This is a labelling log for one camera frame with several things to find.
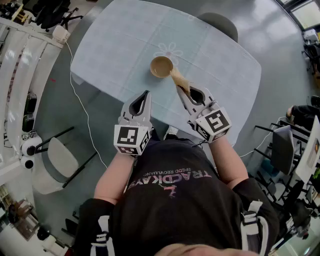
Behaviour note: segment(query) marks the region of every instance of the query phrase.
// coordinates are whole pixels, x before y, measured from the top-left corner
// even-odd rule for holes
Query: light blue tablecloth
[[[83,37],[71,72],[77,83],[87,81],[123,102],[151,91],[153,117],[199,137],[187,124],[189,114],[171,77],[150,73],[156,56],[169,57],[189,81],[210,90],[231,119],[228,139],[235,144],[256,98],[261,66],[232,39],[187,13],[114,0]]]

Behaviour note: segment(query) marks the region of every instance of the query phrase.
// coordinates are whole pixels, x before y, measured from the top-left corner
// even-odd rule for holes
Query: flower pattern
[[[167,47],[163,42],[158,44],[161,51],[157,51],[153,54],[153,57],[165,56],[168,57],[174,66],[178,66],[179,61],[177,57],[181,57],[184,53],[182,50],[176,50],[176,43],[171,42]]]

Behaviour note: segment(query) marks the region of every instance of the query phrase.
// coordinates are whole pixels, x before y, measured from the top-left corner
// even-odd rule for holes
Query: black t-shirt
[[[110,215],[115,255],[154,255],[175,243],[241,249],[241,213],[252,201],[263,202],[258,215],[268,222],[268,253],[279,221],[257,182],[249,178],[231,190],[201,148],[186,141],[161,141],[138,158],[128,189],[115,206],[99,199],[82,205],[75,252],[90,255],[103,215]]]

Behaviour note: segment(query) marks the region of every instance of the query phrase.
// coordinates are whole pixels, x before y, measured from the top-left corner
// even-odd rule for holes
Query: white cable
[[[276,124],[278,124],[278,122],[279,122],[279,120],[281,119],[281,118],[287,118],[287,117],[285,117],[285,116],[281,116],[281,117],[279,117],[279,119],[278,119],[278,121],[276,121]],[[263,141],[260,143],[260,145],[259,146],[257,146],[256,147],[256,149],[258,149],[264,142],[265,142],[265,140],[266,140],[266,138],[269,136],[271,134],[271,131],[267,134],[267,136],[265,136],[264,137],[264,139],[263,139]],[[242,156],[240,156],[240,158],[243,158],[243,157],[245,157],[245,156],[247,156],[247,155],[249,155],[249,154],[251,154],[252,152],[255,152],[254,150],[252,150],[252,151],[250,151],[250,152],[248,152],[248,153],[246,153],[246,154],[244,154],[244,155],[242,155]]]
[[[90,130],[90,125],[89,125],[89,115],[88,115],[88,112],[86,111],[85,106],[82,104],[82,101],[81,101],[81,99],[79,98],[78,94],[76,93],[76,90],[75,90],[75,88],[74,88],[74,85],[72,84],[72,81],[71,81],[71,63],[72,63],[72,60],[74,59],[74,56],[72,55],[72,52],[71,52],[71,49],[70,49],[69,44],[68,44],[67,42],[65,42],[65,43],[66,43],[66,45],[68,46],[69,51],[70,51],[70,54],[71,54],[71,61],[70,61],[70,85],[72,86],[73,92],[74,92],[75,96],[77,96],[77,98],[79,99],[80,104],[81,104],[84,112],[86,113],[86,116],[87,116],[87,122],[86,122],[86,123],[87,123],[87,125],[88,125],[88,129],[89,129],[89,134],[90,134],[90,139],[91,139],[91,142],[92,142],[92,146],[94,147],[95,151],[98,153],[99,158],[100,158],[100,160],[101,160],[101,163],[103,163],[103,165],[105,166],[105,168],[108,168],[107,165],[105,164],[105,162],[102,160],[99,151],[98,151],[98,150],[96,149],[96,147],[95,147],[94,140],[92,139],[92,136],[91,136],[91,130]]]

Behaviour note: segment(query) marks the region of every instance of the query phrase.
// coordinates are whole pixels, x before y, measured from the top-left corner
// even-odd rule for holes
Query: chair leg
[[[76,218],[77,220],[80,219],[80,218],[76,215],[76,211],[74,211],[74,212],[72,213],[72,217]]]
[[[312,66],[312,75],[314,75],[316,73],[316,69],[315,69],[315,64],[311,62],[311,66]]]
[[[283,127],[283,125],[280,125],[280,124],[277,124],[277,123],[274,123],[274,122],[272,122],[271,123],[273,126],[276,126],[276,127]]]
[[[286,185],[285,181],[282,178],[279,179],[279,183],[282,183],[283,185]]]
[[[79,10],[79,8],[76,7],[76,8],[74,8],[72,11],[67,11],[67,13],[69,13],[69,14],[68,14],[67,17],[63,18],[63,20],[69,19],[69,18],[71,17],[71,15],[74,14],[74,12],[75,12],[75,11],[78,11],[78,10]]]
[[[262,130],[265,130],[265,131],[268,131],[268,132],[273,132],[273,131],[274,131],[274,130],[272,130],[272,129],[262,127],[262,126],[260,126],[260,125],[255,125],[254,127],[257,127],[257,128],[259,128],[259,129],[262,129]]]
[[[302,141],[302,142],[304,142],[304,143],[306,143],[306,144],[308,143],[308,140],[307,140],[307,139],[302,138],[302,137],[300,137],[300,136],[298,136],[298,135],[292,134],[292,137],[294,137],[294,138],[298,139],[299,141]]]
[[[262,185],[264,185],[266,188],[268,186],[267,181],[265,180],[265,178],[262,176],[260,171],[257,171],[256,174],[259,176],[259,179],[257,179],[257,181],[259,181]]]
[[[300,141],[300,147],[299,147],[299,154],[300,154],[300,156],[302,156],[302,143],[301,143],[301,141]]]
[[[263,155],[265,158],[271,159],[270,156],[268,156],[267,154],[261,152],[260,150],[258,150],[258,149],[256,149],[256,148],[255,148],[254,150],[257,151],[258,153],[260,153],[261,155]]]
[[[39,148],[42,147],[44,144],[47,144],[48,142],[50,142],[52,138],[58,138],[58,137],[60,137],[61,135],[63,135],[63,134],[65,134],[65,133],[73,130],[74,128],[75,128],[74,126],[71,126],[70,128],[68,128],[68,129],[66,129],[66,130],[58,133],[57,135],[52,136],[51,138],[46,139],[46,140],[43,141],[41,144],[39,144],[38,146],[36,146],[36,148],[35,148],[35,154],[39,153],[39,152],[40,152],[40,151],[39,151]]]
[[[74,17],[70,17],[70,18],[65,18],[65,19],[66,19],[66,22],[68,22],[68,21],[72,21],[72,20],[78,19],[78,18],[82,19],[83,16],[82,16],[82,15],[78,15],[78,16],[74,16]]]
[[[312,59],[312,57],[305,50],[303,50],[301,53],[307,55],[310,60]]]
[[[300,156],[300,155],[298,155],[298,154],[294,154],[293,158],[297,159],[298,161],[300,161],[300,160],[301,160],[301,156]]]
[[[46,151],[48,151],[48,148],[42,148],[42,149],[38,149],[35,153],[38,154],[38,153],[46,152]]]
[[[73,238],[76,237],[74,234],[70,233],[70,232],[69,232],[68,230],[66,230],[65,228],[61,228],[61,231],[64,232],[64,233],[66,233],[66,234],[69,235],[70,237],[73,237]]]
[[[64,189],[85,167],[86,164],[92,159],[94,158],[94,156],[98,154],[97,152],[95,152],[92,156],[89,157],[89,159],[87,161],[85,161],[83,163],[83,165],[81,165],[75,172],[74,174],[72,174],[66,181],[65,183],[62,185],[62,188]]]
[[[288,123],[286,121],[280,120],[280,124],[284,125],[284,126],[290,126],[292,130],[295,130],[295,131],[297,131],[299,133],[302,133],[303,135],[306,135],[306,136],[310,137],[310,132],[308,132],[308,131],[306,131],[304,129],[301,129],[299,127],[296,127],[295,125],[293,125],[291,123]]]
[[[274,195],[274,194],[270,194],[270,196],[272,197],[273,202],[275,203],[275,202],[277,201],[277,199],[276,199],[275,195]]]

